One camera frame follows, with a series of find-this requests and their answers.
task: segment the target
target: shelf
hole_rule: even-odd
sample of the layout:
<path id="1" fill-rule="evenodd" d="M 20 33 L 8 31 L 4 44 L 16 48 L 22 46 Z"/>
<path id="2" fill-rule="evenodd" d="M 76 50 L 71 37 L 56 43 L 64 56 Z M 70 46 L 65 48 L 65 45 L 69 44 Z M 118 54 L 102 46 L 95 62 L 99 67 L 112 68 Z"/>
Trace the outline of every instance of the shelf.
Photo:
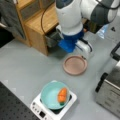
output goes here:
<path id="1" fill-rule="evenodd" d="M 35 0 L 18 0 L 18 8 L 23 9 L 25 6 L 29 5 L 31 2 L 34 2 Z"/>
<path id="2" fill-rule="evenodd" d="M 31 18 L 29 21 L 26 22 L 26 26 L 30 29 L 44 35 L 44 32 L 41 29 L 41 17 L 43 14 L 43 10 L 36 15 L 35 17 Z M 43 16 L 43 28 L 45 33 L 48 33 L 51 29 L 53 29 L 58 24 L 57 14 L 55 10 L 55 4 L 51 5 L 48 10 L 45 12 Z"/>

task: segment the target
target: wooden cabinet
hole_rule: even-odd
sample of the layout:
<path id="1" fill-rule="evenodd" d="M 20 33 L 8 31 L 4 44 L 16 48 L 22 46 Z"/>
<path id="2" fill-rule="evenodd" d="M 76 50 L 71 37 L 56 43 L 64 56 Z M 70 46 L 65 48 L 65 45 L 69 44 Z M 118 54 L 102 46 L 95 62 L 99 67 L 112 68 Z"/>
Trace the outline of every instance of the wooden cabinet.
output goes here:
<path id="1" fill-rule="evenodd" d="M 32 0 L 29 4 L 26 4 L 22 7 L 18 6 L 17 8 L 22 20 L 25 21 L 35 15 L 37 12 L 40 12 L 40 3 L 39 0 Z"/>
<path id="2" fill-rule="evenodd" d="M 45 33 L 47 34 L 50 32 L 58 24 L 55 4 L 52 4 L 43 16 L 42 24 L 45 33 L 41 28 L 41 19 L 43 13 L 44 11 L 41 11 L 35 17 L 28 20 L 25 24 L 25 28 L 31 45 L 43 54 L 48 55 Z"/>
<path id="3" fill-rule="evenodd" d="M 55 2 L 55 0 L 39 0 L 41 8 L 47 8 L 50 4 Z"/>

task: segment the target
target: bowl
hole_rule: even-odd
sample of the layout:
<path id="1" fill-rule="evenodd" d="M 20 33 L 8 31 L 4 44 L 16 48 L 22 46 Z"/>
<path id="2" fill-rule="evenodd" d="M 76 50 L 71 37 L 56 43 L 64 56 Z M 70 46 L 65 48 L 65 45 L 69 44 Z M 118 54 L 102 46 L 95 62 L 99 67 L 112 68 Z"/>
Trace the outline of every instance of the bowl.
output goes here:
<path id="1" fill-rule="evenodd" d="M 67 99 L 64 104 L 58 102 L 58 94 L 62 88 L 67 89 Z M 45 107 L 51 110 L 58 110 L 67 105 L 70 99 L 69 88 L 62 82 L 52 81 L 45 85 L 41 92 L 41 101 Z"/>

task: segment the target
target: white table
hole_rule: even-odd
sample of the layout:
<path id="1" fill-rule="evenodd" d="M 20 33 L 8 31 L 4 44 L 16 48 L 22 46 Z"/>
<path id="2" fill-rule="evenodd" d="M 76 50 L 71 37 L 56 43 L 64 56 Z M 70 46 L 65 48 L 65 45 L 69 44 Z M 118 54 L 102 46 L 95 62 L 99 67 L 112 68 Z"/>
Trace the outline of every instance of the white table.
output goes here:
<path id="1" fill-rule="evenodd" d="M 95 102 L 95 88 L 101 75 L 109 73 L 117 63 L 110 57 L 115 43 L 92 33 L 87 33 L 86 39 L 92 43 L 95 53 L 82 75 L 70 76 L 64 72 L 63 61 L 71 54 L 60 48 L 52 49 L 46 57 L 13 40 L 0 49 L 0 80 L 28 107 L 45 84 L 62 81 L 78 97 L 62 120 L 119 120 Z"/>

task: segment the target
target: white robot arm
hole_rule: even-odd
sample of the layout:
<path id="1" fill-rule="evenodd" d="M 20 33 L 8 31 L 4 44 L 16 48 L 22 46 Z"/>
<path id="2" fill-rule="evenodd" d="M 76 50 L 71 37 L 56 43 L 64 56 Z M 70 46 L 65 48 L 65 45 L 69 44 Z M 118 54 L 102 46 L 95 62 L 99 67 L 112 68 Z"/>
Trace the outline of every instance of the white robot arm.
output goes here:
<path id="1" fill-rule="evenodd" d="M 59 46 L 68 53 L 77 47 L 88 57 L 92 46 L 82 39 L 82 18 L 99 25 L 108 24 L 116 17 L 119 6 L 120 0 L 56 0 L 58 28 L 63 36 Z"/>

